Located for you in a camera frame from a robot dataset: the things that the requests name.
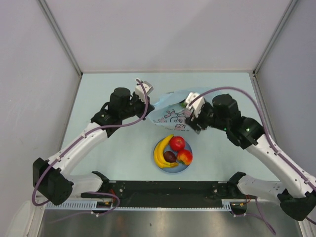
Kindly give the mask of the yellow fake banana bunch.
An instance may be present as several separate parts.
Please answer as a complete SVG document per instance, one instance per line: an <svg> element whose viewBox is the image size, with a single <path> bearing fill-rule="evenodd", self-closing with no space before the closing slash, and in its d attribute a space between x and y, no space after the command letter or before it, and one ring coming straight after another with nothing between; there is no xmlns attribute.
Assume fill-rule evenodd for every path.
<svg viewBox="0 0 316 237"><path fill-rule="evenodd" d="M159 168L173 168L178 166L177 162L167 162L164 159L163 151L169 144L169 141L173 138L173 134L162 139L154 149L154 161Z"/></svg>

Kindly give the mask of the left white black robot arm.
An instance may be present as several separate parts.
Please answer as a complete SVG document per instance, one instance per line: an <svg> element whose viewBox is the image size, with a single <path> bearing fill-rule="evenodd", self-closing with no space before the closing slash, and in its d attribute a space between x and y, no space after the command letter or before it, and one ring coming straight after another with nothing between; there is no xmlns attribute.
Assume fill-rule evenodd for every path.
<svg viewBox="0 0 316 237"><path fill-rule="evenodd" d="M32 196L40 192L54 205L64 203L71 195L93 192L102 198L108 194L108 179L98 171L88 175L72 176L72 170L97 145L110 138L125 119L138 117L139 121L154 110L149 94L153 87L139 82L133 93L124 87L114 89L110 99L90 120L84 131L68 146L50 158L38 158L33 163Z"/></svg>

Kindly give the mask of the orange red fake peach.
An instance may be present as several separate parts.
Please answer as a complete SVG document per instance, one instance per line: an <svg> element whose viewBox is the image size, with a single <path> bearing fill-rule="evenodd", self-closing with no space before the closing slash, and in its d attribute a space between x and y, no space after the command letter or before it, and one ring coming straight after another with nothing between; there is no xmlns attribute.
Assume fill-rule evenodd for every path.
<svg viewBox="0 0 316 237"><path fill-rule="evenodd" d="M189 150L183 149L177 153L177 160L184 165L190 165L193 161L193 155Z"/></svg>

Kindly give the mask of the red fake apple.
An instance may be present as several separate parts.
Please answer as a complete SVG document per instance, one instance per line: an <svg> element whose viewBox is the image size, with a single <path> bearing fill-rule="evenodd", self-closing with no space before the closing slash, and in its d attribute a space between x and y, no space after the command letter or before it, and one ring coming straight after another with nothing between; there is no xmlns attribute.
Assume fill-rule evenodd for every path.
<svg viewBox="0 0 316 237"><path fill-rule="evenodd" d="M169 146L173 151L180 151L185 148L186 142L185 140L180 136L174 136L169 141Z"/></svg>

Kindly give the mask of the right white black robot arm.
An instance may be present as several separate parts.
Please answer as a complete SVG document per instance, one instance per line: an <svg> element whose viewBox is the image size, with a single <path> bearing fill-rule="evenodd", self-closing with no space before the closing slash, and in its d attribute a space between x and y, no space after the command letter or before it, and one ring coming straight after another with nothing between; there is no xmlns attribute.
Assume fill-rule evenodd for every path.
<svg viewBox="0 0 316 237"><path fill-rule="evenodd" d="M200 94L191 92L185 104L191 112L186 124L196 133L208 127L225 132L231 143L255 156L279 179L273 183L237 172L228 181L231 197L256 196L278 204L294 220L307 218L316 206L315 177L296 165L271 136L265 134L260 123L242 116L235 99L222 94L208 103Z"/></svg>

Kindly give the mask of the blue cartoon plastic bag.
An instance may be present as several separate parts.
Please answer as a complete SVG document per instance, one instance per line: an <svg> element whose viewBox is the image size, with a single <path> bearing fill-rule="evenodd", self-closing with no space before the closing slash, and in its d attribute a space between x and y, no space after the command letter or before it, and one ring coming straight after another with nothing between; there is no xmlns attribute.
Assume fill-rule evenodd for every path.
<svg viewBox="0 0 316 237"><path fill-rule="evenodd" d="M185 119L191 113L186 110L184 101L191 92L202 94L210 89L210 87L193 87L165 93L153 104L155 109L147 115L147 118L153 124L169 130L192 131L192 128L185 123Z"/></svg>

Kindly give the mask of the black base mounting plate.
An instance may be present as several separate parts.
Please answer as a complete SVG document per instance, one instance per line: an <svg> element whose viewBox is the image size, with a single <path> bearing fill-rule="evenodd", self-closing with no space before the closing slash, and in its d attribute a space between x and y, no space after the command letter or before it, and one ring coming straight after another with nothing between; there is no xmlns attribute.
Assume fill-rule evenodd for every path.
<svg viewBox="0 0 316 237"><path fill-rule="evenodd" d="M218 181L108 181L98 192L111 190L120 199L119 206L129 208L211 208L223 199L254 199L235 185Z"/></svg>

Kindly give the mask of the aluminium corner post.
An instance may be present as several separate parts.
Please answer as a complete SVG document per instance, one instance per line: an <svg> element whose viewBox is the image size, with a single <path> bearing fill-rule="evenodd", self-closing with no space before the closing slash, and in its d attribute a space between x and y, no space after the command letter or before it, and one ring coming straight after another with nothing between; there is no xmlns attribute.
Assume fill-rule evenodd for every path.
<svg viewBox="0 0 316 237"><path fill-rule="evenodd" d="M59 41L62 49L64 50L67 58L69 59L72 67L74 68L74 70L76 71L76 74L79 76L79 78L82 78L83 72L80 69L80 66L53 14L53 12L51 11L48 3L46 0L36 0L36 2L38 3L41 11L44 14L44 17L46 18L49 26L51 27L53 33L55 34L57 40Z"/></svg>
<svg viewBox="0 0 316 237"><path fill-rule="evenodd" d="M274 44L276 43L278 37L281 35L284 27L286 26L289 18L291 17L292 13L294 12L295 8L297 7L300 0L291 0L288 4L288 6L285 9L285 12L283 13L281 19L279 20L276 28L274 29L272 36L270 37L263 53L261 54L258 62L256 63L254 69L252 70L252 74L256 77L259 73L262 65L266 61L270 51L272 50Z"/></svg>

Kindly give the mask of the right aluminium corner post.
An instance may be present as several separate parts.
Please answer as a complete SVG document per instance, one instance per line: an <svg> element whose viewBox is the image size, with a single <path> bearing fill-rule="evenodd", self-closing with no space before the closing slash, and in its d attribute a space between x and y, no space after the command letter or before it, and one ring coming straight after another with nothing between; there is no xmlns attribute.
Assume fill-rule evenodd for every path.
<svg viewBox="0 0 316 237"><path fill-rule="evenodd" d="M281 35L284 27L286 26L289 18L291 17L292 13L294 12L295 8L297 7L300 0L291 0L288 4L288 6L285 9L285 12L283 13L281 19L279 20L276 28L274 29L272 36L270 37L263 53L261 54L258 62L256 63L254 69L252 70L252 74L256 77L259 73L262 65L266 61L270 51L272 50L274 44L276 43L278 37Z"/></svg>

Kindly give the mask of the right aluminium side rail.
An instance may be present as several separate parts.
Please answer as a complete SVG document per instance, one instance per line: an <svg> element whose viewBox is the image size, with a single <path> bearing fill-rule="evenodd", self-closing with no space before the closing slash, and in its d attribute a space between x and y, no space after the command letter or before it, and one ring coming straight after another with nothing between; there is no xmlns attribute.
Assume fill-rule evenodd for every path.
<svg viewBox="0 0 316 237"><path fill-rule="evenodd" d="M277 139L276 139L276 136L275 136L275 132L273 130L273 126L272 126L272 123L271 123L271 120L270 120L270 116L269 116L269 113L268 113L268 110L267 110L267 106L266 106L266 103L265 103L262 91L261 91L261 89L259 87L258 79L257 79L256 75L253 72L250 72L249 76L250 76L250 80L251 80L252 87L253 87L253 90L254 90L254 93L255 93L255 96L256 96L256 100L257 100L258 106L259 106L259 108L261 110L261 113L262 113L265 125L267 127L267 130L268 130L269 134L271 135L272 139L275 142L277 142Z"/></svg>

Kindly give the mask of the dark purple fake fig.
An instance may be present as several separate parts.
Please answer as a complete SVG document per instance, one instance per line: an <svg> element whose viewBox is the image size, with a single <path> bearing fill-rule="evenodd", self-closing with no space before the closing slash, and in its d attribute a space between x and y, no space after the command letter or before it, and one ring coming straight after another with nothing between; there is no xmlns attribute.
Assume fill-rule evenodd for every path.
<svg viewBox="0 0 316 237"><path fill-rule="evenodd" d="M173 163L177 161L176 155L171 151L166 151L163 153L163 157L166 162Z"/></svg>

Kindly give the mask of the left aluminium corner post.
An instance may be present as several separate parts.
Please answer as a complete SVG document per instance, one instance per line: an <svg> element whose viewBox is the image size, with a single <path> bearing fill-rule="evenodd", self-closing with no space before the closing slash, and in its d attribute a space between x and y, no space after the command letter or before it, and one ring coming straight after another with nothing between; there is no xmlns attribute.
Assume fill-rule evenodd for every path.
<svg viewBox="0 0 316 237"><path fill-rule="evenodd" d="M76 71L76 74L79 76L79 78L82 78L83 72L80 69L80 66L53 14L53 12L51 11L48 3L46 0L36 0L36 2L38 3L41 11L44 14L44 17L46 18L49 26L51 27L53 33L55 34L57 40L59 41L62 49L64 50L67 58L69 59L72 67L74 68L74 70Z"/></svg>

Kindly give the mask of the blue round plate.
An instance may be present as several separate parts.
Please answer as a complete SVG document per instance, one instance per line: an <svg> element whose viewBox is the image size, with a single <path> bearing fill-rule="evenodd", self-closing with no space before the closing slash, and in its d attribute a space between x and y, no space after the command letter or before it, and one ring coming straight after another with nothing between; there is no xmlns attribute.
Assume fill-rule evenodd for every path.
<svg viewBox="0 0 316 237"><path fill-rule="evenodd" d="M191 146L181 136L169 135L161 139L153 151L155 165L167 173L179 173L193 162Z"/></svg>

